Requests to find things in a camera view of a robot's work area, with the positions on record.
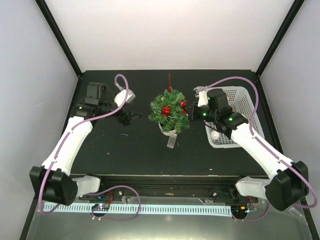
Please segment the red santa ornament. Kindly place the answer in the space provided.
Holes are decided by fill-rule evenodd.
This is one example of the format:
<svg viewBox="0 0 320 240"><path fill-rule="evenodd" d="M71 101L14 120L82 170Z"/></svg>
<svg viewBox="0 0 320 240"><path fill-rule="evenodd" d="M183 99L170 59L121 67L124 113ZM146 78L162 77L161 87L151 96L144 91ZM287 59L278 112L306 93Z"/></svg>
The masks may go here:
<svg viewBox="0 0 320 240"><path fill-rule="evenodd" d="M187 102L185 100L181 100L180 101L180 108L182 109L182 112L183 112L184 115L188 114L187 110L186 110L187 107L188 107L187 106Z"/></svg>

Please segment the red gift box ornament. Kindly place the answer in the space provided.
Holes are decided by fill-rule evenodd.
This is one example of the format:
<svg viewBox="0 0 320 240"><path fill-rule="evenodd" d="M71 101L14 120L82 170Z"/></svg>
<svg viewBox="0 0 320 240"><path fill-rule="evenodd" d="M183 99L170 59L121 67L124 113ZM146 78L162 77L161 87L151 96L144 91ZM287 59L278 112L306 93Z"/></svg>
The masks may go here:
<svg viewBox="0 0 320 240"><path fill-rule="evenodd" d="M171 107L170 106L166 106L164 105L162 107L162 110L161 110L161 114L168 117L170 115L170 112L171 112Z"/></svg>

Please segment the red star ornament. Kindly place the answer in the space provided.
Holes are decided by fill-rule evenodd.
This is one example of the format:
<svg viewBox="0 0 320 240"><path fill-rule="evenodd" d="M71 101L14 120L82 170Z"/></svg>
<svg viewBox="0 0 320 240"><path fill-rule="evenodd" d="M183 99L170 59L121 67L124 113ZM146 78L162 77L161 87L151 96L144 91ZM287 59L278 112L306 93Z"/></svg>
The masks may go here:
<svg viewBox="0 0 320 240"><path fill-rule="evenodd" d="M172 86L171 86L171 74L168 73L168 93L172 92Z"/></svg>

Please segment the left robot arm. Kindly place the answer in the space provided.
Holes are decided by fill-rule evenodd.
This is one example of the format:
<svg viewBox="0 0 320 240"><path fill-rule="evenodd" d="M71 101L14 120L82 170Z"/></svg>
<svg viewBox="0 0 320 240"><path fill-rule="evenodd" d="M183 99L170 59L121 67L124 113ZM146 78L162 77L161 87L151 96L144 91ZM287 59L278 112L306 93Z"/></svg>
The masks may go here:
<svg viewBox="0 0 320 240"><path fill-rule="evenodd" d="M40 206L43 201L69 206L83 195L97 200L107 195L108 188L99 177L72 178L70 174L82 144L98 120L118 117L124 125L131 122L133 114L126 113L123 107L133 101L135 94L127 80L124 86L118 82L114 85L119 90L116 95L105 83L90 82L85 96L71 109L67 126L52 153L41 166L31 168L29 177Z"/></svg>

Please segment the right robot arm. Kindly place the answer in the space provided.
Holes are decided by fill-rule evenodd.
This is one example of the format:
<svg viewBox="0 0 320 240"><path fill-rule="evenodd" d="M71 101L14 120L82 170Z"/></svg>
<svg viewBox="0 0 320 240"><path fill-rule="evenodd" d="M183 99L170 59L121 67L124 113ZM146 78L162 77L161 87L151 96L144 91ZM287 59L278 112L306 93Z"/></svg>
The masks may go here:
<svg viewBox="0 0 320 240"><path fill-rule="evenodd" d="M273 148L251 126L247 118L234 111L221 88L194 88L198 103L191 106L192 120L202 119L215 125L216 131L242 147L264 170L266 179L243 177L228 187L228 198L234 202L243 197L267 200L284 211L309 193L308 167Z"/></svg>

